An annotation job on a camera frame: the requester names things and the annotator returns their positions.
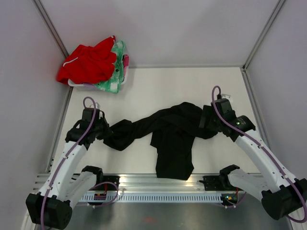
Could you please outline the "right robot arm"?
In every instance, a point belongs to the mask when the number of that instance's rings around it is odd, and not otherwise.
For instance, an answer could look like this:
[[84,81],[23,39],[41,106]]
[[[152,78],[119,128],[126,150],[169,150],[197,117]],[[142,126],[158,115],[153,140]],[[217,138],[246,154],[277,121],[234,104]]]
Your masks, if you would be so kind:
[[259,200],[267,214],[279,220],[294,211],[307,209],[307,180],[298,179],[272,153],[255,125],[245,115],[236,116],[228,99],[220,98],[202,109],[200,128],[221,132],[237,144],[262,175],[256,178],[237,165],[220,170],[219,185],[237,187]]

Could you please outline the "black trousers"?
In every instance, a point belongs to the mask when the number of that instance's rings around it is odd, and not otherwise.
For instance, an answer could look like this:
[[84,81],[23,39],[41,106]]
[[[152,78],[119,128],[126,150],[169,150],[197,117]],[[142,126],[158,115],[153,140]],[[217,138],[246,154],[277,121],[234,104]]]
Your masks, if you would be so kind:
[[104,139],[104,144],[123,151],[134,140],[152,134],[150,145],[157,151],[157,177],[187,180],[194,170],[194,139],[211,139],[217,135],[199,127],[201,114],[200,107],[183,102],[135,122],[124,119],[111,126],[113,134]]

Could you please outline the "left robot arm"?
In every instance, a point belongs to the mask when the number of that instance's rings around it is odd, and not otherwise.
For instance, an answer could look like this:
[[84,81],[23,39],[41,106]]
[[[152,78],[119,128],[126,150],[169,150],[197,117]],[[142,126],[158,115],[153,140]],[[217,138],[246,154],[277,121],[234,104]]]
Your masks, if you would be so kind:
[[103,171],[99,167],[85,166],[76,180],[73,175],[90,145],[109,134],[104,112],[85,108],[82,118],[66,135],[55,170],[38,192],[30,193],[26,199],[27,211],[34,224],[41,228],[65,229],[81,198],[90,189],[100,190],[104,186]]

